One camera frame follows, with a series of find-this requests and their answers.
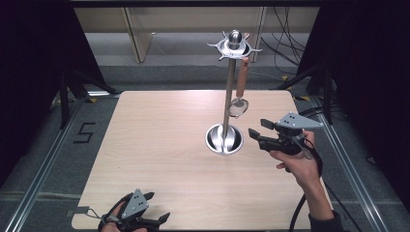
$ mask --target metal stand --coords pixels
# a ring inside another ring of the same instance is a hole
[[[247,43],[246,37],[242,40],[242,34],[239,31],[233,30],[226,38],[217,44],[208,44],[215,46],[220,54],[220,60],[229,58],[228,77],[226,81],[226,96],[225,107],[223,109],[223,124],[213,125],[206,132],[205,142],[211,151],[219,155],[231,155],[239,151],[244,144],[244,137],[239,129],[229,125],[228,107],[232,101],[232,87],[235,76],[236,60],[243,59],[250,55],[253,51],[260,51],[252,49]]]

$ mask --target aluminum rail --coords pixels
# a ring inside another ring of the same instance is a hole
[[[311,102],[313,107],[321,106],[320,101],[317,97],[311,97]],[[337,158],[346,173],[346,177],[352,186],[352,189],[356,193],[360,204],[367,216],[368,221],[370,222],[371,227],[374,231],[378,232],[389,232],[389,228],[386,222],[383,220],[382,215],[380,214],[379,209],[368,193],[365,184],[360,178],[355,166],[353,165],[351,159],[347,155],[346,150],[344,149],[340,139],[337,136],[337,133],[332,125],[329,125],[324,115],[319,114],[319,120],[324,125],[324,130],[328,136],[332,147],[335,149]]]
[[[11,216],[10,221],[6,227],[7,232],[15,232],[21,230],[21,227],[23,226],[31,209],[33,208],[34,203],[36,202],[37,196],[39,195],[39,192],[43,187],[48,173],[50,172],[54,162],[56,161],[60,153],[61,148],[63,147],[67,134],[73,125],[73,119],[75,118],[76,114],[79,111],[79,108],[81,108],[84,101],[85,99],[80,99],[76,100],[76,102],[74,103],[71,112],[72,117],[68,121],[67,125],[60,129],[56,138],[54,139],[54,142],[51,145],[51,148],[48,151],[47,155],[45,156],[39,171],[34,177],[34,180],[32,181],[28,190],[25,192],[15,212]]]

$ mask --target round metal base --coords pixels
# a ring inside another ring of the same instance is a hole
[[[228,125],[226,138],[222,138],[223,125],[216,124],[208,129],[205,142],[211,151],[219,155],[232,155],[241,149],[244,137],[239,129]]]

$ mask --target human arm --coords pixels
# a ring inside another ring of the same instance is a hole
[[[306,145],[314,149],[314,133],[304,131]],[[271,151],[271,157],[280,160],[278,169],[288,168],[295,176],[298,185],[304,191],[310,210],[309,219],[311,231],[343,231],[340,216],[332,211],[326,192],[320,181],[318,165],[315,159],[307,159],[303,152],[296,156],[289,156],[280,151]]]

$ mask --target black cable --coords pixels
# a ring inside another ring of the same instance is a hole
[[[278,42],[278,44],[277,44],[276,50],[278,50],[278,48],[279,48],[280,41],[281,41],[281,39],[282,39],[282,37],[283,37],[283,33],[284,33],[284,31],[282,30],[282,34],[280,35],[280,39],[279,39],[279,42]],[[275,68],[276,68],[277,70],[279,70],[280,72],[282,72],[282,73],[295,74],[295,73],[284,72],[283,70],[281,70],[281,69],[278,67],[278,65],[277,65],[277,54],[276,54],[276,53],[275,53],[275,56],[274,56],[274,64],[275,64]]]
[[[305,142],[308,142],[311,146],[311,148],[309,146],[305,144],[303,144],[302,146],[305,147],[306,149],[308,149],[311,153],[311,155],[313,156],[313,158],[316,160],[316,164],[317,164],[317,172],[319,173],[319,177],[322,176],[322,172],[323,172],[323,161],[320,158],[319,154],[316,151],[316,148],[314,148],[313,143],[305,138]],[[301,212],[302,207],[304,206],[305,202],[306,202],[307,198],[305,195],[302,196],[301,200],[298,203],[298,206],[295,209],[295,212],[293,213],[292,219],[290,220],[290,225],[289,225],[289,232],[293,232],[294,228],[295,228],[295,224],[296,224],[296,219],[298,218],[299,213]]]
[[[283,45],[283,46],[287,46],[287,47],[289,47],[289,48],[292,48],[291,45],[288,45],[288,44],[286,44],[286,43],[280,42],[280,41],[278,40],[278,38],[274,35],[274,33],[271,33],[271,34],[272,34],[272,37],[273,37],[278,43],[280,43],[280,45]],[[303,49],[300,49],[299,47],[293,47],[293,48],[296,49],[296,50],[299,50],[299,51],[304,52],[304,50],[303,50]]]
[[[293,61],[292,59],[290,59],[289,57],[287,57],[285,54],[281,53],[280,51],[278,51],[277,49],[273,48],[272,46],[270,46],[267,42],[265,42],[265,40],[261,37],[260,40],[267,45],[272,51],[274,51],[275,54],[278,54],[279,56],[281,56],[283,59],[289,61],[290,63],[292,63],[295,66],[298,66],[299,64],[296,63],[295,61]]]
[[[310,115],[307,115],[308,113],[310,113],[310,111],[308,111],[308,112],[305,112],[304,114],[301,114],[301,115],[304,115],[305,117],[307,117],[307,118],[311,118],[312,116],[314,116],[314,115],[318,115],[318,114],[323,114],[323,109],[320,109],[320,111],[319,110],[316,110],[316,111],[314,111],[312,114],[310,114]],[[342,119],[342,118],[339,118],[339,117],[337,117],[337,116],[335,116],[335,115],[333,115],[332,114],[332,118],[335,118],[335,119],[337,119],[337,120],[339,120],[339,121],[341,121],[341,122],[348,122],[349,120],[346,118],[346,119]]]
[[[306,47],[305,47],[303,44],[301,44],[301,43],[299,43],[297,40],[295,40],[295,38],[293,38],[292,35],[290,35],[290,34],[289,34],[289,37],[290,37],[290,39],[292,39],[296,44],[298,44],[301,48],[303,48],[303,49],[299,49],[299,50],[305,51],[305,48],[306,48]]]
[[[292,39],[290,38],[290,29],[289,29],[289,7],[284,8],[285,11],[285,22],[284,22],[284,28],[287,28],[287,33],[285,31],[286,37],[289,40],[291,46],[292,46],[292,52],[293,55],[295,56],[296,61],[299,63],[299,60],[301,60],[301,56],[299,55],[298,51],[295,49],[295,45],[292,43]]]
[[[316,110],[322,110],[323,109],[323,106],[319,106],[319,107],[314,107],[314,108],[309,108],[309,109],[307,109],[307,110],[304,110],[304,111],[302,111],[302,112],[300,112],[299,114],[300,115],[306,115],[307,113],[310,113],[311,111],[316,111]]]
[[[362,229],[360,228],[359,224],[357,223],[356,220],[353,219],[353,217],[350,215],[350,213],[347,211],[346,207],[344,207],[344,205],[341,203],[340,199],[338,199],[338,197],[336,196],[336,194],[332,191],[332,189],[329,187],[329,185],[323,181],[323,183],[325,183],[325,187],[326,189],[328,189],[328,191],[332,194],[332,196],[335,198],[335,200],[337,201],[337,203],[340,205],[341,209],[343,209],[344,213],[347,214],[347,216],[350,218],[350,220],[352,220],[353,224],[356,226],[356,228],[358,229],[359,232],[362,232]]]
[[[88,214],[88,212],[85,214],[86,216],[90,217],[90,218],[97,218],[97,219],[101,219],[101,217],[99,215],[97,215],[97,212],[91,208],[88,209],[88,211],[92,211],[94,213],[94,216],[91,216]]]
[[[290,36],[289,20],[288,20],[288,18],[289,18],[289,7],[285,7],[285,22],[284,22],[284,25],[283,25],[282,21],[280,20],[277,9],[275,7],[274,7],[274,11],[275,11],[275,14],[277,16],[280,27],[282,29],[282,35],[280,36],[280,39],[282,38],[283,34],[286,36],[286,38],[288,39],[288,41],[291,44],[293,55],[295,56],[295,59],[296,59],[297,63],[299,64],[298,57],[299,57],[299,59],[301,59],[301,56],[299,55],[299,53],[295,49],[295,45],[292,43],[292,39],[291,39],[291,36]]]

